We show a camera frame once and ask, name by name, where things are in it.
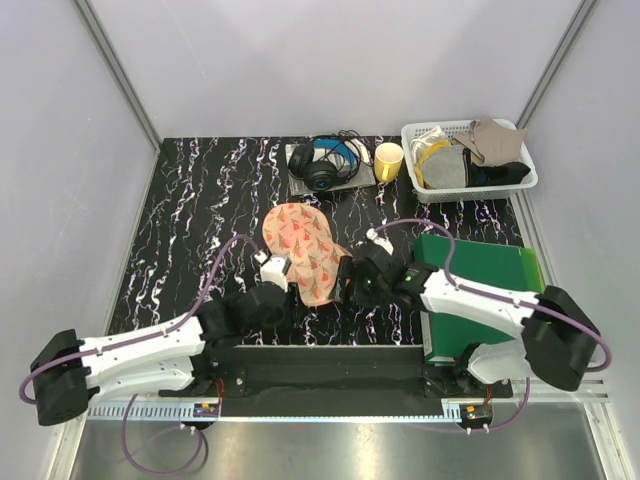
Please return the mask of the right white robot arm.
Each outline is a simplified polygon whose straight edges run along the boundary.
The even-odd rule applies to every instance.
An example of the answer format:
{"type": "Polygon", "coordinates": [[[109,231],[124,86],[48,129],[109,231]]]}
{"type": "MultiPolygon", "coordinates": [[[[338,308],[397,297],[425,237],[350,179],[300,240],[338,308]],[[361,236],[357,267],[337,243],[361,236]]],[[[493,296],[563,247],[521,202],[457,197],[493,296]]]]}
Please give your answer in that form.
{"type": "Polygon", "coordinates": [[[574,392],[600,337],[562,288],[518,291],[456,277],[443,267],[405,262],[386,241],[368,240],[355,256],[342,258],[330,297],[366,308],[395,304],[453,315],[508,335],[500,344],[470,344],[453,369],[455,387],[470,397],[498,381],[530,376],[574,392]]]}

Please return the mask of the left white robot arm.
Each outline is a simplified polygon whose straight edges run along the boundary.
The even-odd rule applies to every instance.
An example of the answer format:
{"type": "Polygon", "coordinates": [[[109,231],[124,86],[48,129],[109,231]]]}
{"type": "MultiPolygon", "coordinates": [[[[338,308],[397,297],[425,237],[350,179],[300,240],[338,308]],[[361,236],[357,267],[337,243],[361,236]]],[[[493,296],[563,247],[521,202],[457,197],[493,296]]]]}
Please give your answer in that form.
{"type": "Polygon", "coordinates": [[[30,365],[39,425],[65,423],[116,397],[208,394],[219,378],[215,354],[252,330],[290,325],[297,293],[266,282],[124,334],[81,339],[73,329],[56,333],[30,365]]]}

